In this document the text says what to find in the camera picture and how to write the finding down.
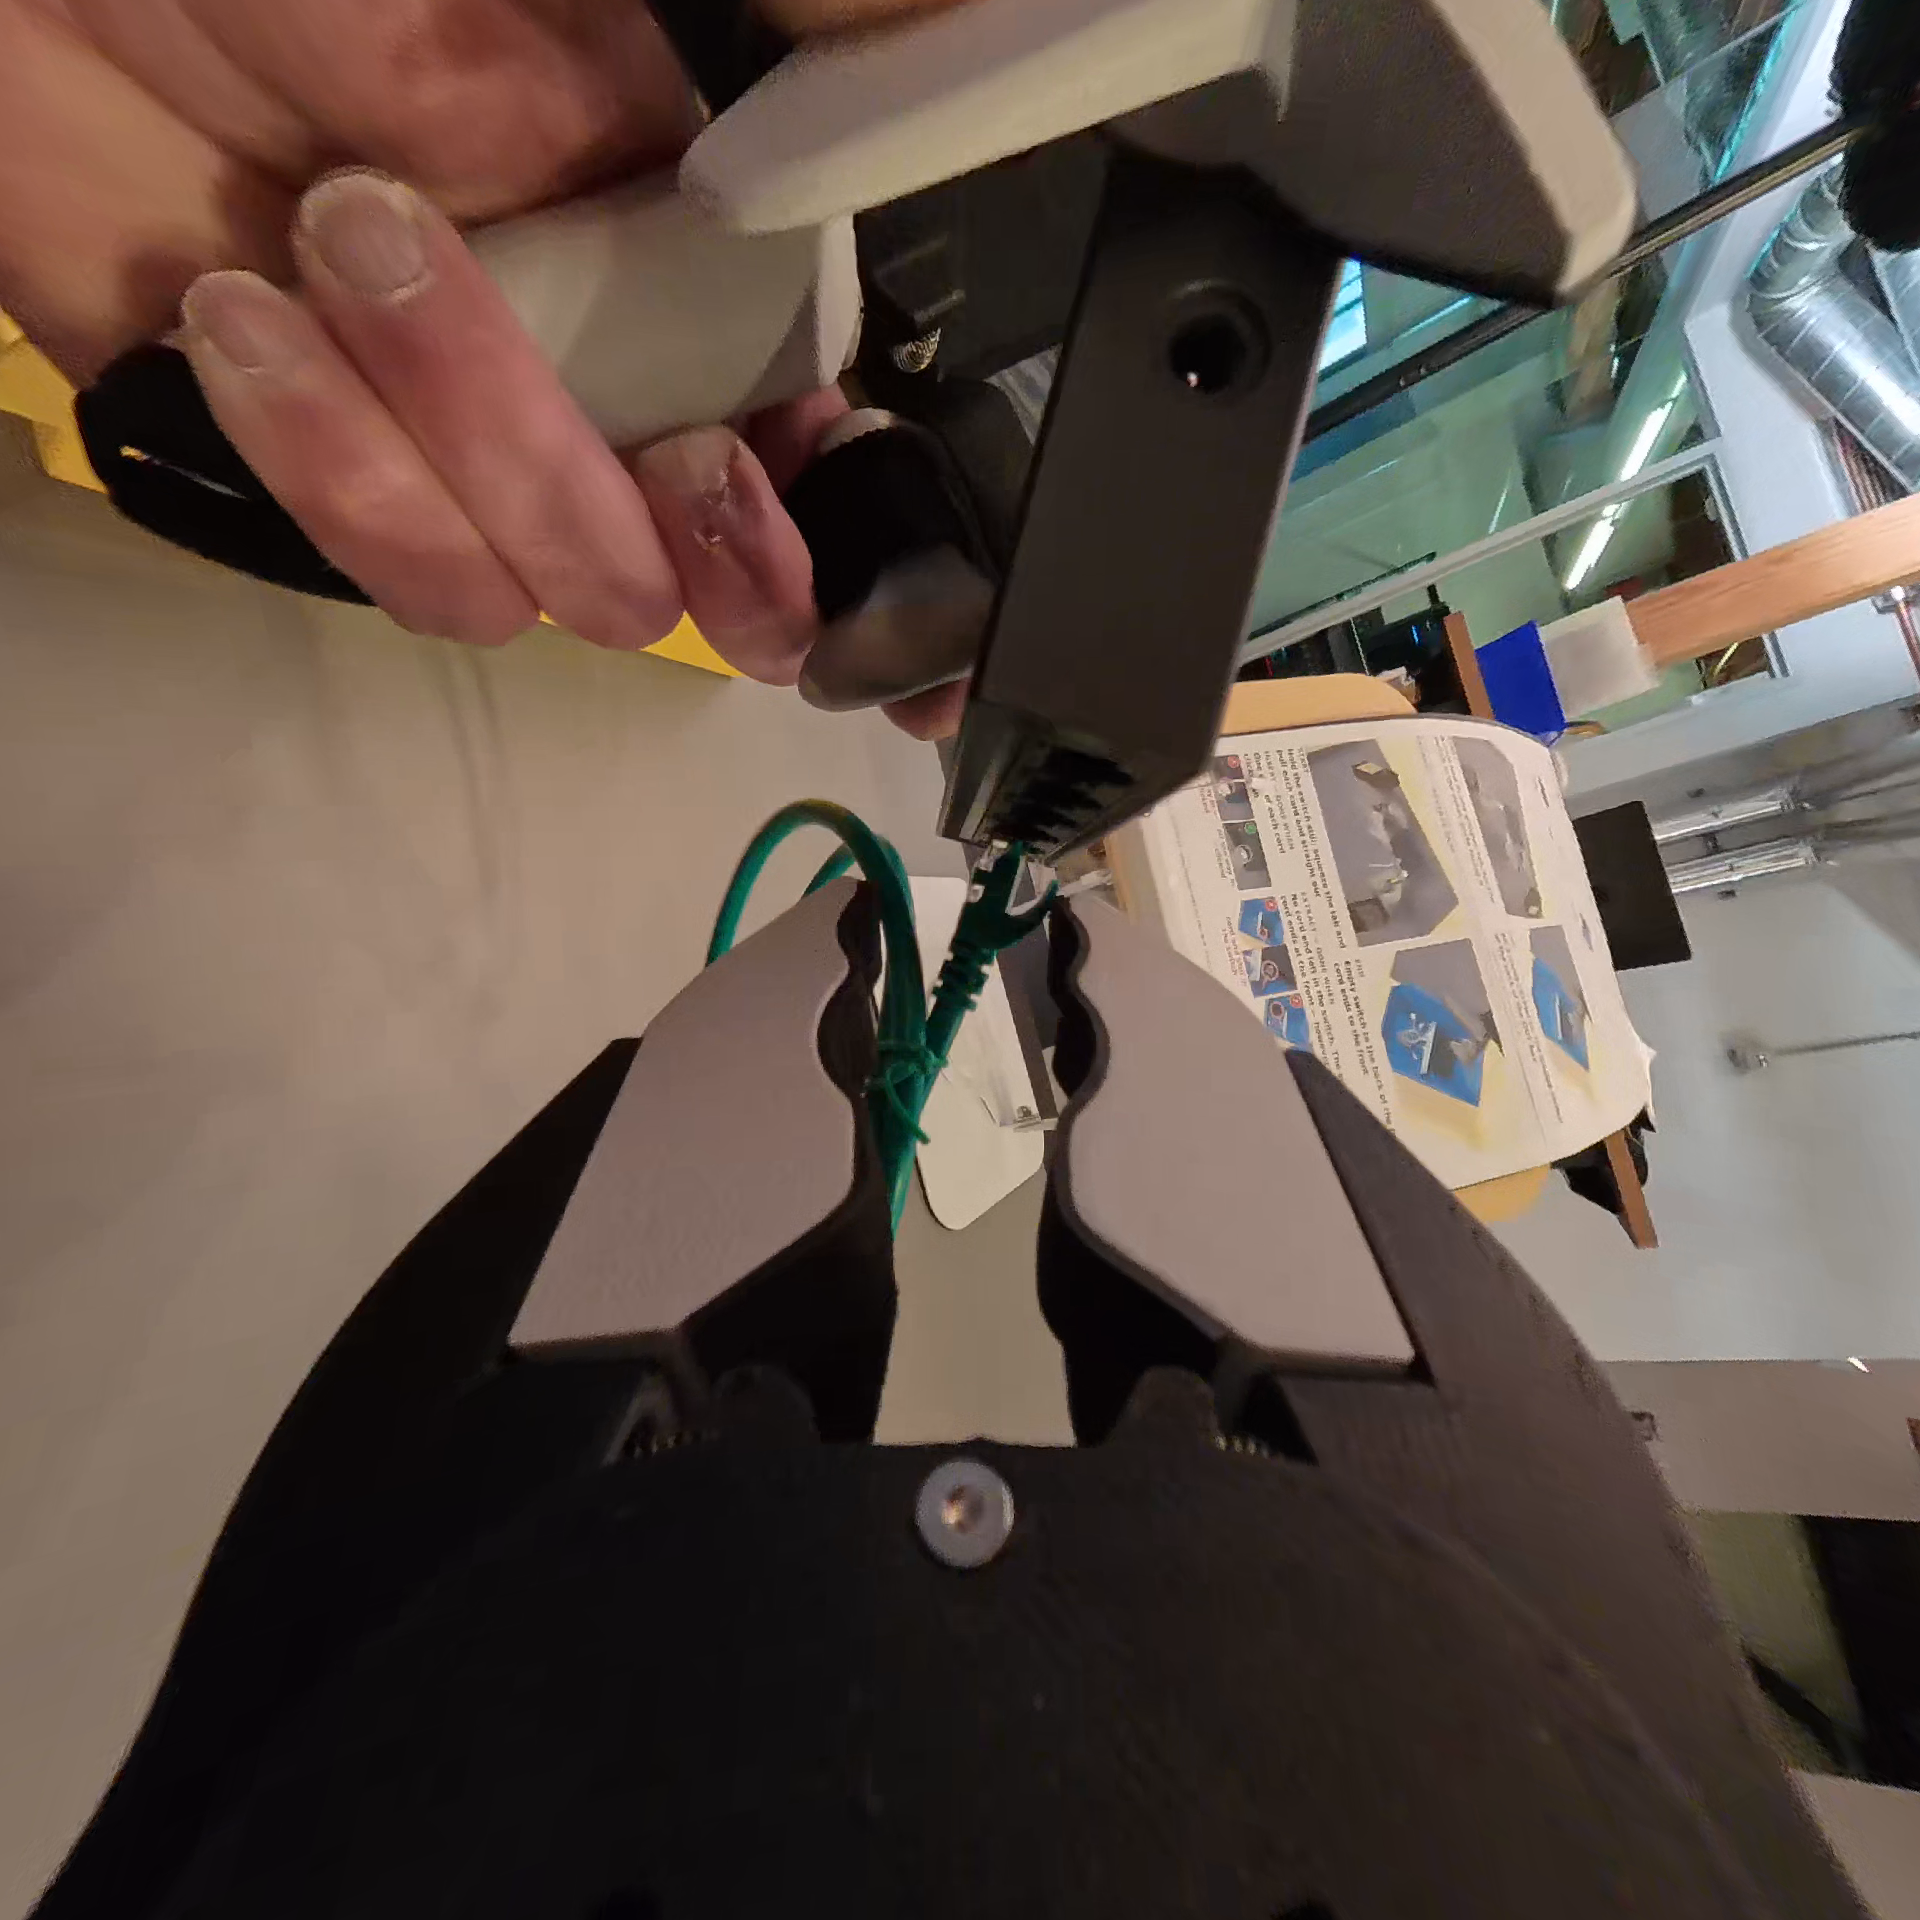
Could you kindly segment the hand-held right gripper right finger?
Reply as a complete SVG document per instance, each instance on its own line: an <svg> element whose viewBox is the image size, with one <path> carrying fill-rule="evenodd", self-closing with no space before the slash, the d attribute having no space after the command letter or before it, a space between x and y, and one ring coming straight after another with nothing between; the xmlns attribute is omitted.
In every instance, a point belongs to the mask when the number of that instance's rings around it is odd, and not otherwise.
<svg viewBox="0 0 1920 1920"><path fill-rule="evenodd" d="M1040 1311L1067 1424L1105 1444L1156 1370L1262 1432L1282 1379L1402 1384L1421 1366L1287 1053L1116 909L1048 917L1060 1129Z"/></svg>

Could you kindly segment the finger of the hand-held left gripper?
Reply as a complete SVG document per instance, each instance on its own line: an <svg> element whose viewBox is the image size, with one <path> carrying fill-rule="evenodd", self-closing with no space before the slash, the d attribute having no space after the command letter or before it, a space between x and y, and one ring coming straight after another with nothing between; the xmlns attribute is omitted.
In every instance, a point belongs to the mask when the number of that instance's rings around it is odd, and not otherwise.
<svg viewBox="0 0 1920 1920"><path fill-rule="evenodd" d="M684 153L680 195L772 236L862 214L1254 72L1294 6L973 2L799 45Z"/></svg>
<svg viewBox="0 0 1920 1920"><path fill-rule="evenodd" d="M1556 308L1638 210L1608 117L1536 2L1271 6L1260 51L1114 121L1163 160L1244 169L1394 273Z"/></svg>

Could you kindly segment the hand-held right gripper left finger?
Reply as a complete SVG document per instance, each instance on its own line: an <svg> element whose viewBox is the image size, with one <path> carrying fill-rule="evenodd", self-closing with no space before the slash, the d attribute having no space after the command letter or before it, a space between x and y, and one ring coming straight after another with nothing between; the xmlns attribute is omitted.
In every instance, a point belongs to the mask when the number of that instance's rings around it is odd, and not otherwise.
<svg viewBox="0 0 1920 1920"><path fill-rule="evenodd" d="M684 1406L787 1375L829 1444L874 1436L897 1322L867 1081L880 909L836 881L702 970L639 1035L509 1344L645 1357Z"/></svg>

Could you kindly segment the black network switch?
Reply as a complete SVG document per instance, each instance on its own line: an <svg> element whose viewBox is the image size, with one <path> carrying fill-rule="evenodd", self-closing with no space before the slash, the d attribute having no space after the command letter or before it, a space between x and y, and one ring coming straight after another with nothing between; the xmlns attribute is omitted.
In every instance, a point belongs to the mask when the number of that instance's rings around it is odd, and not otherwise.
<svg viewBox="0 0 1920 1920"><path fill-rule="evenodd" d="M1114 151L941 837L1054 858L1205 773L1338 277L1245 170Z"/></svg>

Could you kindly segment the yellow plastic bin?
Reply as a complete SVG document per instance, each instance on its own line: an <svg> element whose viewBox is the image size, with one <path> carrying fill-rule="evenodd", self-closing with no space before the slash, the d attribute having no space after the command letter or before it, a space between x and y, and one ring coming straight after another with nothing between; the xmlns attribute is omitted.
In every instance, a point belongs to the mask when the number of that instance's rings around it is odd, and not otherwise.
<svg viewBox="0 0 1920 1920"><path fill-rule="evenodd" d="M35 441L39 467L56 482L106 496L101 478L85 455L78 424L78 391L51 362L26 340L16 320L2 312L2 413L26 420ZM680 623L648 655L684 663L709 676L734 682L738 671L722 662L702 629Z"/></svg>

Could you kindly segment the person's left hand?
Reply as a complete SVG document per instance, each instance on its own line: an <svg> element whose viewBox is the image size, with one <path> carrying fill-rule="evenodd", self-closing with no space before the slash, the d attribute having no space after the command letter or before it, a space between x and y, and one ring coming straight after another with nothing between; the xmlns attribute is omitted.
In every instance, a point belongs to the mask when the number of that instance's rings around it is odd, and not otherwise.
<svg viewBox="0 0 1920 1920"><path fill-rule="evenodd" d="M2 302L78 391L167 343L312 548L399 627L689 618L758 684L812 644L778 500L818 395L611 449L463 228L648 176L702 99L648 6L2 7Z"/></svg>

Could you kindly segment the black board support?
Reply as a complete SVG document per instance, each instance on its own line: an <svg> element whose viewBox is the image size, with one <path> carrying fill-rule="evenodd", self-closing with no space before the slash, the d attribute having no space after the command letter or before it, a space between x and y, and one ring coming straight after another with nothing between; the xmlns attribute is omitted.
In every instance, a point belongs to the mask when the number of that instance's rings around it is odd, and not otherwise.
<svg viewBox="0 0 1920 1920"><path fill-rule="evenodd" d="M1614 970L1687 966L1692 943L1643 804L1581 814L1572 831Z"/></svg>

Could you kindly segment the wooden ceiling beam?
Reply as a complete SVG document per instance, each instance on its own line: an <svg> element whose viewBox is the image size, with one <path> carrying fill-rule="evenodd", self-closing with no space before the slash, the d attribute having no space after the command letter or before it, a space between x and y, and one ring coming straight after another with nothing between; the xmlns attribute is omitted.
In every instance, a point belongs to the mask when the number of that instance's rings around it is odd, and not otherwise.
<svg viewBox="0 0 1920 1920"><path fill-rule="evenodd" d="M1747 561L1625 604L1638 654L1654 669L1725 649L1918 580L1918 496L1840 520Z"/></svg>

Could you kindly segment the silver ventilation duct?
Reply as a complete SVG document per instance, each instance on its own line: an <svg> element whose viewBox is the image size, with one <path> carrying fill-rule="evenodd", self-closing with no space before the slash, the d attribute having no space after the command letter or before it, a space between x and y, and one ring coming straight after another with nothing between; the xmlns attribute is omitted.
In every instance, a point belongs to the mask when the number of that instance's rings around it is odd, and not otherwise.
<svg viewBox="0 0 1920 1920"><path fill-rule="evenodd" d="M1751 260L1745 324L1787 393L1915 494L1918 251L1857 233L1840 176L1840 160L1817 170Z"/></svg>

